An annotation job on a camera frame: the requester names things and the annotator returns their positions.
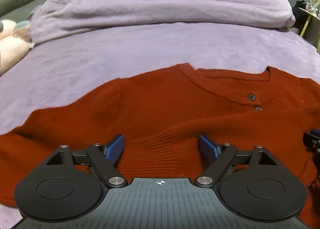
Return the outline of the black bag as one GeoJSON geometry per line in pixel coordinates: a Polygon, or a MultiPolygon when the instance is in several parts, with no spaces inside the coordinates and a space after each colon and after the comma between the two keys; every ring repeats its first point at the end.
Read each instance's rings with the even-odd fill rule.
{"type": "Polygon", "coordinates": [[[308,18],[308,13],[301,11],[302,9],[305,9],[306,1],[297,1],[295,6],[292,7],[293,15],[296,19],[295,24],[293,25],[294,28],[300,29],[304,23],[306,22],[308,18]]]}

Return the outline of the purple rumpled blanket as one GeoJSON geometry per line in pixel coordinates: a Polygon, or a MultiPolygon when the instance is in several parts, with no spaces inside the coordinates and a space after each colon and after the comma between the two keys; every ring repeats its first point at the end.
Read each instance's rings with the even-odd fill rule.
{"type": "Polygon", "coordinates": [[[288,0],[47,0],[29,17],[35,44],[143,24],[208,22],[282,29],[295,23],[288,0]]]}

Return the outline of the yellow legged side table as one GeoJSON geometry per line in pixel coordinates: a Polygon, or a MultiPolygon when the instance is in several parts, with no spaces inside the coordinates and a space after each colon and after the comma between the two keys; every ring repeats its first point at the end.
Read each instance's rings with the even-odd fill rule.
{"type": "MultiPolygon", "coordinates": [[[[316,15],[310,13],[309,11],[307,11],[307,10],[305,10],[305,9],[303,9],[303,8],[299,8],[299,10],[302,11],[302,12],[307,13],[307,15],[308,15],[307,20],[306,20],[306,22],[304,23],[304,26],[303,26],[303,28],[302,28],[302,31],[300,32],[300,35],[299,35],[300,37],[303,37],[304,34],[305,34],[305,32],[306,32],[306,30],[307,30],[307,28],[308,28],[308,26],[309,26],[309,24],[310,24],[310,22],[311,22],[311,20],[312,20],[312,19],[315,19],[316,21],[319,22],[319,18],[318,18],[316,15]]],[[[319,28],[318,28],[317,33],[318,33],[318,36],[317,36],[317,53],[319,53],[319,43],[320,43],[319,28]]]]}

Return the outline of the pink plush toy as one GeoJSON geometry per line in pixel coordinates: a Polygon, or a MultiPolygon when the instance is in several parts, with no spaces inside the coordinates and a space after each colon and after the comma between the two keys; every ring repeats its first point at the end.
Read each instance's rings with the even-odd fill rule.
{"type": "Polygon", "coordinates": [[[33,47],[29,21],[1,20],[1,75],[21,61],[33,47]]]}

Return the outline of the purple bed sheet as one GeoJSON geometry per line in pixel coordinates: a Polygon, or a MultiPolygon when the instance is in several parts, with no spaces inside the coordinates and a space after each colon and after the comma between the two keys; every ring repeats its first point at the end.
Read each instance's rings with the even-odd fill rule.
{"type": "Polygon", "coordinates": [[[185,62],[246,73],[273,66],[319,81],[316,48],[288,30],[219,23],[105,28],[37,45],[1,76],[1,133],[107,81],[185,62]]]}

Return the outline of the rust red knit sweater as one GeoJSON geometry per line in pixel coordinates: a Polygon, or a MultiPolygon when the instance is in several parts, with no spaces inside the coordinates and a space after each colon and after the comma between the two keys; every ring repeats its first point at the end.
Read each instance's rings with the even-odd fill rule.
{"type": "Polygon", "coordinates": [[[206,168],[200,134],[241,149],[266,147],[306,187],[300,218],[319,228],[319,173],[302,136],[319,128],[319,85],[273,67],[263,73],[181,64],[107,82],[70,105],[31,113],[1,136],[1,203],[62,144],[84,149],[125,137],[118,162],[127,179],[196,178],[206,168]]]}

